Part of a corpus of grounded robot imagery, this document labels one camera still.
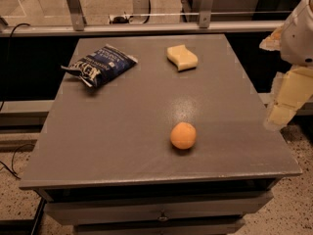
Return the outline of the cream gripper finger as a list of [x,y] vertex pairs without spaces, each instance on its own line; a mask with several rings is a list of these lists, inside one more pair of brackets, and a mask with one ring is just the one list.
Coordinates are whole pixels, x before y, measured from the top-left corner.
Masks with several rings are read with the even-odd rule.
[[259,48],[266,51],[279,51],[281,49],[282,28],[276,28],[269,36],[264,38],[259,44]]
[[295,116],[296,111],[284,106],[271,104],[267,107],[266,127],[283,128]]

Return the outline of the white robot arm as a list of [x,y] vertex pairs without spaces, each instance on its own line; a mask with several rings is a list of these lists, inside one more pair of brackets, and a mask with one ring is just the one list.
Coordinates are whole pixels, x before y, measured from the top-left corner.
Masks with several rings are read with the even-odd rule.
[[276,131],[287,126],[313,96],[313,0],[301,0],[285,22],[259,44],[266,51],[279,51],[291,64],[285,74],[277,72],[264,127]]

